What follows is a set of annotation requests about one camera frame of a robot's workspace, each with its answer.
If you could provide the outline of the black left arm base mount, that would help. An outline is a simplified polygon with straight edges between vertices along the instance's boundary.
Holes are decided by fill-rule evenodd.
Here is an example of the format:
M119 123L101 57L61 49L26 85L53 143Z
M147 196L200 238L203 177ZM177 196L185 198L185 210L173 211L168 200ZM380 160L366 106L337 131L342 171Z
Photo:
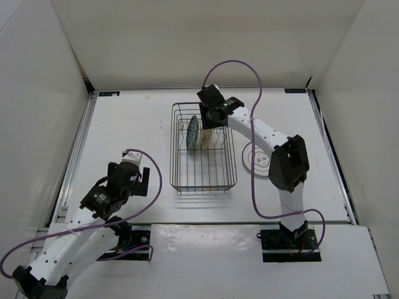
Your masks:
M128 224L125 232L118 237L117 245L108 249L97 260L136 260L149 262L153 255L150 240L151 225Z

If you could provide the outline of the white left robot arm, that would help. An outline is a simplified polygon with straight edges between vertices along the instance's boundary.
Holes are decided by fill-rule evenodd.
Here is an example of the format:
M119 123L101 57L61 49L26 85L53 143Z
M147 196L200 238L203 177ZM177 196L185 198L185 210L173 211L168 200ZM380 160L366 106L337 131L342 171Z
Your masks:
M116 212L132 196L148 194L150 168L139 166L135 160L110 162L107 175L91 187L65 229L50 235L53 243L29 265L13 271L11 278L26 298L65 298L93 263L120 257L106 257L106 252L131 246L132 227Z

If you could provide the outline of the blue patterned plate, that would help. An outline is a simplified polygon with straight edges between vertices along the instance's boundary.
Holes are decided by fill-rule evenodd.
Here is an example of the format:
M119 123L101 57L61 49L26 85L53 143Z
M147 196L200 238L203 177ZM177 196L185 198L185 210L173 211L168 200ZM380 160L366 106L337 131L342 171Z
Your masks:
M199 122L196 115L191 117L186 134L186 148L193 150L198 139Z

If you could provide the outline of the white plate with dark rim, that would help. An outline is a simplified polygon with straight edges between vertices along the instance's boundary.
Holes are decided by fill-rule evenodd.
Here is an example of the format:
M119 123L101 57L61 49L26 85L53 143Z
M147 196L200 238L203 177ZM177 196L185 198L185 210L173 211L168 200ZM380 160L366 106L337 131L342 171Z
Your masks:
M249 142L242 150L241 161L248 173L251 173L254 164L254 174L257 178L266 179L269 177L270 158L255 146L254 163L252 163L252 143Z

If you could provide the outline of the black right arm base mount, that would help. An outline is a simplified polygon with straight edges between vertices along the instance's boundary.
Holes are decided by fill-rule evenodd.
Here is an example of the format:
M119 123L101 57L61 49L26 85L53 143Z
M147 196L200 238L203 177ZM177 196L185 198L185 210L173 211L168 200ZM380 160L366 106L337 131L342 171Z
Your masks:
M260 230L256 237L261 241L264 263L322 261L314 229L308 229L294 243L278 229Z

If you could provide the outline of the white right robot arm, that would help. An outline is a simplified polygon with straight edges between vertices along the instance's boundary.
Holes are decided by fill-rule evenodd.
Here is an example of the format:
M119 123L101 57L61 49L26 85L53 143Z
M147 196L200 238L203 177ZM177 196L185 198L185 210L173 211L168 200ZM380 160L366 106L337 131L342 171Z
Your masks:
M308 229L303 215L303 190L310 166L304 139L275 130L236 97L225 99L216 85L202 87L197 96L204 128L227 126L248 138L269 158L268 178L278 189L281 204L280 241L287 249L296 248Z

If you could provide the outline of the cream yellow plate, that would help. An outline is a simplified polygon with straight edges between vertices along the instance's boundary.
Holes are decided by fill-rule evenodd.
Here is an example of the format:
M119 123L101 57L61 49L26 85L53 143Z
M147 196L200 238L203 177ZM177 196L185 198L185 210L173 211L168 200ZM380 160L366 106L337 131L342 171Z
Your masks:
M209 147L209 144L211 143L211 140L213 138L213 129L202 129L200 133L200 147L202 150L206 150Z

